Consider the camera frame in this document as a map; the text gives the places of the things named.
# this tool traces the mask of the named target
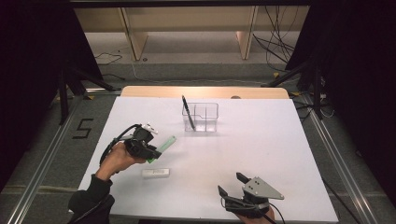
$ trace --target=pen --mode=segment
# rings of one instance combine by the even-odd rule
[[[186,108],[187,116],[189,116],[190,125],[192,129],[195,130],[194,122],[192,122],[191,119],[189,106],[187,105],[186,98],[184,98],[184,95],[181,95],[181,99],[183,100],[184,108]]]

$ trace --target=floor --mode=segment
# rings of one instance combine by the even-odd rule
[[[266,32],[255,35],[270,38]],[[292,46],[298,39],[298,32],[283,35],[284,41]],[[87,38],[105,81],[117,87],[259,87],[274,80],[276,73],[283,74],[274,68],[285,66],[281,60],[267,54],[255,40],[248,60],[242,60],[235,34],[230,32],[152,33],[148,36],[139,62],[131,61],[130,49],[123,34],[87,34]],[[271,49],[287,59],[287,53],[284,56],[280,47],[272,46]],[[296,92],[297,80],[298,77],[293,77],[279,87],[290,93]],[[84,84],[90,89],[97,88],[89,82]],[[119,92],[91,91],[88,94],[90,97],[83,98],[73,98],[70,94],[71,119],[64,126],[59,125],[60,103],[54,99],[31,149],[25,153],[0,194],[0,223],[11,220],[15,211],[25,211],[21,223],[67,222],[71,217],[67,211],[68,199],[78,189],[117,94]],[[301,117],[319,171],[329,185],[329,197],[339,223],[357,223],[354,217],[360,223],[396,223],[395,207],[359,156],[336,111],[323,107],[323,120],[318,120],[314,112],[304,108],[312,100],[309,92],[300,92],[290,98]],[[330,103],[328,98],[324,98],[323,102]],[[84,125],[89,125],[92,131],[89,137],[78,138],[81,136],[78,127],[83,119],[89,119]],[[53,142],[52,139],[57,136],[61,136],[60,141]],[[48,159],[47,166],[42,163],[43,159]],[[41,169],[41,175],[37,175],[36,170],[40,167],[47,168]],[[26,190],[34,186],[37,179],[41,182],[33,189],[35,193],[27,197],[28,200],[21,201],[26,198]],[[111,217],[111,223],[137,223],[137,219]],[[163,223],[195,222],[165,220]]]

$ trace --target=sleeve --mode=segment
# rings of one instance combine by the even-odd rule
[[[109,223],[109,213],[115,200],[109,194],[111,180],[103,181],[92,175],[91,184],[87,190],[75,192],[69,200],[68,208],[73,211],[69,223]]]

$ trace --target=gray floor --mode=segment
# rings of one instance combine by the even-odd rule
[[[266,37],[267,33],[257,36]],[[95,55],[101,52],[120,54],[122,58],[109,65],[100,65],[102,73],[124,77],[104,76],[105,81],[117,87],[128,85],[178,85],[178,86],[244,86],[259,87],[274,79],[275,70],[268,66],[273,63],[276,68],[285,64],[271,57],[266,61],[266,54],[253,41],[250,57],[247,61],[240,58],[239,48],[233,33],[155,33],[150,34],[142,59],[131,63],[129,49],[120,34],[96,35],[88,34]],[[290,44],[295,43],[298,33],[287,35]],[[109,63],[117,57],[108,56],[98,59],[98,63]],[[292,78],[283,87],[288,91],[296,91],[296,78]],[[87,88],[95,86],[85,82]],[[65,223],[70,218],[67,202],[71,194],[77,190],[79,182],[90,162],[91,155],[103,130],[106,118],[116,98],[116,94],[92,92],[93,99],[84,99],[76,108],[70,126],[65,133],[57,154],[41,183],[32,204],[22,223]],[[306,96],[294,98],[294,101],[304,102]],[[307,109],[297,110],[300,117],[308,114]],[[331,108],[323,108],[325,115],[330,115]],[[304,131],[311,146],[322,177],[335,190],[336,194],[346,203],[347,207],[359,218],[353,200],[338,174],[328,149],[325,147],[313,121],[312,112],[302,119]],[[75,139],[85,132],[78,131],[82,119],[84,127],[91,128],[88,138]],[[7,223],[19,198],[29,184],[31,177],[41,159],[45,156],[50,142],[59,129],[60,103],[54,99],[49,106],[45,121],[39,127],[39,132],[32,143],[32,148],[23,156],[13,176],[0,194],[0,223]],[[396,211],[388,197],[375,181],[364,159],[356,154],[356,148],[348,133],[337,117],[336,111],[330,118],[324,117],[324,124],[332,135],[346,165],[353,174],[365,199],[378,220],[378,223],[396,223]],[[343,205],[328,190],[334,210],[340,223],[356,223]],[[112,217],[112,223],[136,223],[129,217]],[[165,220],[163,223],[191,223]]]

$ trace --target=white table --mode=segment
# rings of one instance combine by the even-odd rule
[[[294,105],[288,99],[193,99],[219,104],[216,133],[186,133],[179,98],[119,97],[84,175],[86,189],[104,149],[127,127],[149,121],[160,133],[158,147],[169,136],[177,141],[152,164],[137,164],[112,177],[111,214],[158,219],[236,221],[220,204],[218,185],[241,197],[236,177],[259,176],[285,196],[270,200],[287,222],[338,221],[321,181]],[[168,178],[144,179],[143,169],[169,168]]]

